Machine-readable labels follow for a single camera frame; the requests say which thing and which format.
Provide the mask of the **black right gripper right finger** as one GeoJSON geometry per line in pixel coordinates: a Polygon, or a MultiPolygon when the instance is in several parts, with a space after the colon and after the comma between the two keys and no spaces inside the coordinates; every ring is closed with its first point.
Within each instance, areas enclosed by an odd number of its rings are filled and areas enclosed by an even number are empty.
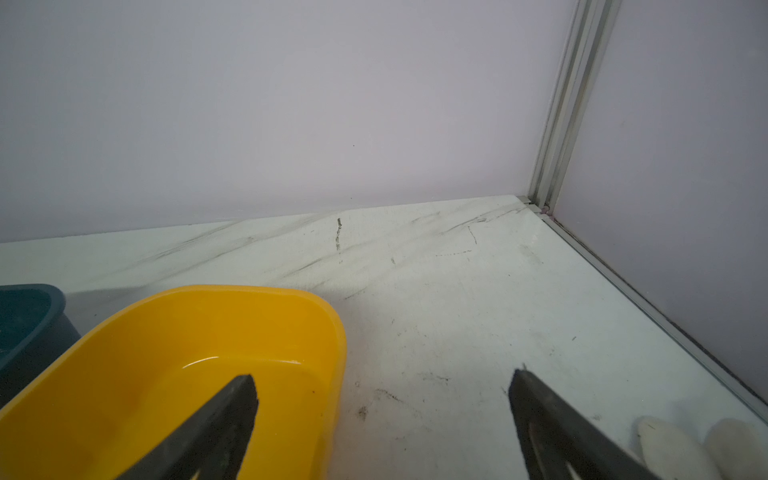
{"type": "Polygon", "coordinates": [[[654,479],[533,372],[517,369],[508,389],[531,479],[654,479]]]}

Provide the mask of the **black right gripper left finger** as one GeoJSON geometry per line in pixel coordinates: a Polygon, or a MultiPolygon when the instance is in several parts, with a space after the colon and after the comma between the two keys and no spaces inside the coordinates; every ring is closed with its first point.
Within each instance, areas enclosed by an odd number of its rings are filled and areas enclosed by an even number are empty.
{"type": "Polygon", "coordinates": [[[234,377],[121,479],[235,479],[259,408],[250,375],[234,377]]]}

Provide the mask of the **yellow plastic bin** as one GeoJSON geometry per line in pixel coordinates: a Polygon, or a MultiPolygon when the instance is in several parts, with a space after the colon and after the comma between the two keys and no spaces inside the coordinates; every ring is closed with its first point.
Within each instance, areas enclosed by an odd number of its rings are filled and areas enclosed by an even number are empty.
{"type": "Polygon", "coordinates": [[[347,345],[300,290],[167,290],[104,320],[1,411],[5,479],[112,479],[240,375],[259,407],[239,477],[322,479],[347,345]]]}

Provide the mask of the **white work glove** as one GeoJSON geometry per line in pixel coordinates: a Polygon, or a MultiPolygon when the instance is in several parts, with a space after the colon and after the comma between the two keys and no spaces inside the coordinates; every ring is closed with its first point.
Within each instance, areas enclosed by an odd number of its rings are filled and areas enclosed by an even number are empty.
{"type": "Polygon", "coordinates": [[[700,442],[655,417],[637,423],[643,462],[660,479],[765,479],[767,450],[753,425],[718,421],[700,442]]]}

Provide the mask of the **dark teal plastic bin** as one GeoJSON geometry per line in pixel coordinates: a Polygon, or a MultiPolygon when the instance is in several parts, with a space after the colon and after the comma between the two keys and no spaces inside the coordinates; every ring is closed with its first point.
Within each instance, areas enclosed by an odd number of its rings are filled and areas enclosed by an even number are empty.
{"type": "Polygon", "coordinates": [[[1,287],[1,404],[8,404],[81,335],[66,297],[48,284],[1,287]]]}

